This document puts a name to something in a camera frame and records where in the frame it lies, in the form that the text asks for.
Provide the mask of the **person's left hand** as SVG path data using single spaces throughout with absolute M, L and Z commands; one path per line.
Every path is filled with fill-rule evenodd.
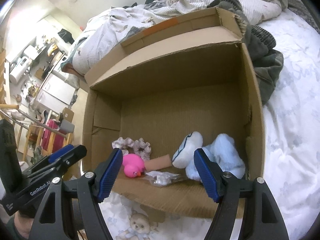
M 14 225 L 18 233 L 25 239 L 29 239 L 30 231 L 33 226 L 33 218 L 21 214 L 17 211 L 14 215 Z

